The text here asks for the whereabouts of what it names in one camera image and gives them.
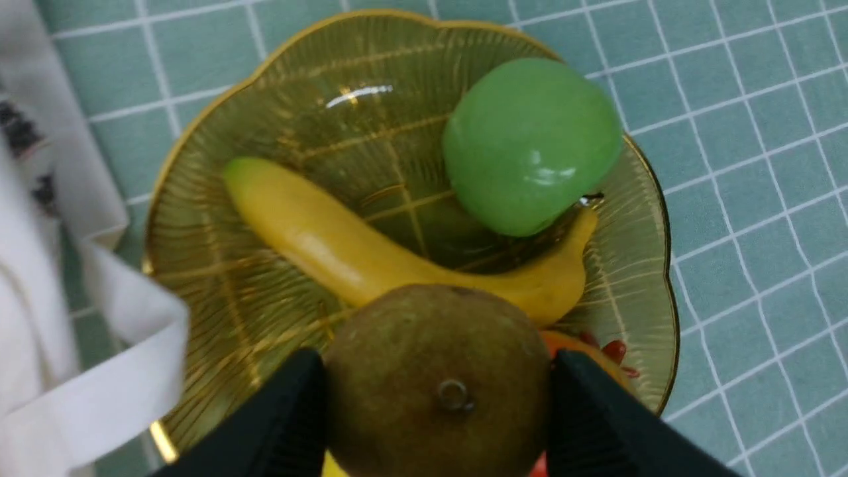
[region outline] white towel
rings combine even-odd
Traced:
[[[0,137],[0,477],[65,477],[176,404],[188,310],[108,250],[126,210],[31,0],[0,0],[0,82],[47,138],[16,159]],[[129,345],[82,374],[57,211],[81,253],[89,298]]]

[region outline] gold-rimmed plate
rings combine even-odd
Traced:
[[[351,312],[242,223],[222,166],[250,155],[299,171],[444,266],[480,273],[519,266],[567,222],[524,239],[474,222],[445,177],[441,134],[471,85],[525,57],[558,59],[502,26],[388,10],[343,14],[280,47],[188,127],[156,185],[146,243],[146,271],[192,310],[185,394],[153,427],[166,460],[202,439],[292,351],[326,347]],[[584,296],[554,328],[623,340],[624,364],[641,373],[639,397],[659,413],[678,362],[668,220],[653,171],[625,139],[600,187]]]

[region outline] plate rim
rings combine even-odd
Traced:
[[[299,42],[304,37],[315,33],[318,30],[328,27],[329,25],[335,24],[339,21],[349,20],[352,18],[394,18],[401,20],[413,20],[423,25],[428,25],[433,28],[442,30],[442,29],[452,29],[452,28],[466,28],[466,29],[477,29],[477,30],[485,30],[485,31],[496,31],[498,33],[511,36],[516,39],[520,39],[524,42],[531,43],[534,47],[541,49],[546,52],[552,58],[557,58],[558,60],[565,63],[559,54],[554,52],[550,47],[542,43],[541,41],[527,35],[523,31],[514,30],[505,25],[499,25],[495,23],[489,23],[485,21],[479,20],[435,20],[430,17],[427,17],[422,14],[417,14],[414,12],[409,12],[405,10],[397,10],[391,8],[372,8],[372,9],[362,9],[355,10],[351,12],[343,12],[341,14],[335,14],[329,18],[323,19],[314,23],[313,25],[301,30],[294,36],[290,37],[288,40],[283,42],[279,47],[277,47],[272,53],[268,55],[267,58],[254,70],[250,76],[248,76],[243,81],[239,82],[235,86],[229,88],[225,92],[223,92],[220,96],[216,97],[211,103],[207,104],[204,107],[200,114],[195,117],[186,128],[180,134],[180,137],[176,140],[174,145],[171,147],[168,155],[165,157],[165,162],[163,163],[161,169],[159,170],[159,175],[156,178],[156,182],[153,185],[153,192],[150,195],[150,207],[146,216],[146,223],[144,228],[144,250],[142,254],[142,272],[152,277],[155,274],[155,270],[153,269],[153,264],[149,259],[148,251],[151,248],[150,239],[150,219],[154,217],[157,213],[157,209],[160,202],[160,195],[162,193],[163,186],[165,184],[165,179],[170,175],[170,170],[176,163],[176,158],[180,155],[180,152],[185,147],[188,139],[195,133],[200,124],[206,120],[206,118],[219,106],[221,106],[225,101],[229,100],[236,94],[240,93],[253,86],[253,84],[259,80],[264,73],[271,67],[271,65],[276,62],[292,45]],[[648,176],[651,181],[654,183],[654,192],[656,194],[657,199],[660,203],[660,211],[662,215],[662,224],[663,224],[663,232],[665,234],[665,250],[664,250],[664,260],[663,260],[663,282],[666,286],[666,292],[668,298],[670,299],[670,303],[672,306],[672,327],[673,327],[673,336],[674,336],[674,357],[672,362],[672,372],[667,381],[666,389],[662,393],[662,398],[660,399],[660,405],[657,407],[656,416],[661,416],[663,411],[666,409],[668,404],[668,400],[671,397],[672,389],[674,388],[674,384],[677,381],[678,376],[678,365],[680,363],[680,316],[678,312],[678,303],[674,294],[674,289],[672,287],[671,281],[671,261],[672,261],[672,235],[671,235],[671,225],[668,220],[668,208],[666,203],[665,195],[662,193],[662,187],[660,185],[660,181],[656,176],[656,172],[654,168],[650,165],[650,162],[645,157],[644,151],[639,147],[638,144],[633,140],[632,137],[627,132],[623,133],[624,141],[626,145],[633,150],[636,156],[639,158],[639,162],[641,162],[642,166],[648,172]],[[162,424],[161,419],[153,422],[149,427],[150,435],[153,439],[153,443],[156,446],[156,449],[159,451],[159,455],[165,461],[165,464],[173,463],[179,456],[180,453],[174,447],[173,442],[168,436],[165,427]]]

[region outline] kiwi fruit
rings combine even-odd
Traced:
[[[494,295],[410,285],[325,354],[330,452],[351,477],[526,477],[545,448],[550,358]]]

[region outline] grid pattern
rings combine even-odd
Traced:
[[[844,0],[38,0],[133,219],[162,159],[277,44],[395,7],[535,36],[615,100],[672,218],[682,351],[664,418],[743,475],[848,475]],[[87,366],[115,341],[66,284]],[[148,438],[98,475],[159,465]]]

